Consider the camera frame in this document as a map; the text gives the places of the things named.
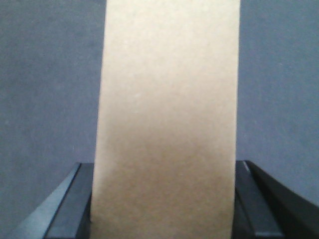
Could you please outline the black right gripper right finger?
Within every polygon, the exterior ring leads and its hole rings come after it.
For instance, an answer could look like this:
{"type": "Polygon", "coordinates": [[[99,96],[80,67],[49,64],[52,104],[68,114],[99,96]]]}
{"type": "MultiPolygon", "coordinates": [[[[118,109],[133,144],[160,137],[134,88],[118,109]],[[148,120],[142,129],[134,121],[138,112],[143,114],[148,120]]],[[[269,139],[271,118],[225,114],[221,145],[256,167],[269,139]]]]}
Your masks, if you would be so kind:
{"type": "Polygon", "coordinates": [[[317,239],[319,208],[255,163],[236,162],[233,238],[317,239]]]}

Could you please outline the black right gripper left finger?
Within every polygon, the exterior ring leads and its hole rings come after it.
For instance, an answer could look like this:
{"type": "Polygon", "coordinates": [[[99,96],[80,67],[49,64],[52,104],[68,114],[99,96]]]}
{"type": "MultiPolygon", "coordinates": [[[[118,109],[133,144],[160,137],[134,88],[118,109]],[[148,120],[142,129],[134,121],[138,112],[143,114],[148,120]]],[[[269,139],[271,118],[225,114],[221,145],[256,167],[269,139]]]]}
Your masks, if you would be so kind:
{"type": "Polygon", "coordinates": [[[77,163],[15,229],[16,239],[88,239],[93,163],[77,163]]]}

